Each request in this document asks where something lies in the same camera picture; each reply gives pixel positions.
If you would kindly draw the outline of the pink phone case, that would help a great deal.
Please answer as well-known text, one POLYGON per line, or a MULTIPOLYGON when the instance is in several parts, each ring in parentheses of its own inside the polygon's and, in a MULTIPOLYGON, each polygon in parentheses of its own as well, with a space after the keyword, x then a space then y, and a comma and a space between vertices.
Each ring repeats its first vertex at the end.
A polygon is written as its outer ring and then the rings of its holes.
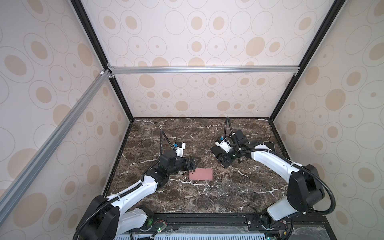
POLYGON ((213 169, 210 168, 196 168, 189 172, 189 179, 191 181, 211 181, 213 178, 213 169))

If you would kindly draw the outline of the black phone white edge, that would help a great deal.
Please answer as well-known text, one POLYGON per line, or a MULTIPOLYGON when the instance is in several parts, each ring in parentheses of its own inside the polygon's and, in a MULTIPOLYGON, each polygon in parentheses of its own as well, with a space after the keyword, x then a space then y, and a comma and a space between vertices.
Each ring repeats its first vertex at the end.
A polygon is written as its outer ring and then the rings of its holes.
POLYGON ((264 145, 267 146, 270 150, 275 151, 275 144, 273 142, 264 141, 264 145))

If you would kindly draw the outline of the black phone purple edge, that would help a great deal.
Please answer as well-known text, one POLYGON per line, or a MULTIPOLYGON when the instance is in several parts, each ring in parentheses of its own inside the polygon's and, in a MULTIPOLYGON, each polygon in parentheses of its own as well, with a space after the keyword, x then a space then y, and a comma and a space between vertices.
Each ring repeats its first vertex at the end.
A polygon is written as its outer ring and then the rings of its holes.
POLYGON ((213 146, 211 152, 218 160, 218 162, 227 169, 238 157, 233 148, 230 148, 227 152, 219 146, 213 146))

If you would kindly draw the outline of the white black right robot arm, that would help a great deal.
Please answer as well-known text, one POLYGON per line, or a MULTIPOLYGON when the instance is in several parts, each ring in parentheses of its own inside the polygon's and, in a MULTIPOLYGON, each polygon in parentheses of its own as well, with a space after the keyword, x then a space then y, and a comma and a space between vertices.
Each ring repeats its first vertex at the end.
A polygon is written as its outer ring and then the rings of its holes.
POLYGON ((336 208, 336 198, 320 178, 317 168, 313 165, 303 166, 281 156, 275 152, 272 142, 250 141, 241 130, 237 130, 219 137, 211 151, 224 168, 246 157, 268 167, 288 183, 286 196, 263 211, 262 220, 267 224, 312 211, 313 206, 325 196, 329 196, 331 203, 327 210, 319 211, 319 214, 329 215, 336 208))

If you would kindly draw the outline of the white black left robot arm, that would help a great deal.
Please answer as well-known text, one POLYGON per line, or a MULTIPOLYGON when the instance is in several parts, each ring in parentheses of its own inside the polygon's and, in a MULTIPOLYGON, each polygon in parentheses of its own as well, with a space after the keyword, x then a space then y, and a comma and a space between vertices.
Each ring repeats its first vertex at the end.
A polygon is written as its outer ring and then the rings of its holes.
POLYGON ((167 150, 156 163, 145 171, 140 180, 125 190, 103 197, 95 197, 80 220, 75 240, 113 240, 132 229, 143 227, 151 219, 145 207, 131 207, 162 188, 180 171, 194 171, 201 158, 183 157, 179 150, 167 150))

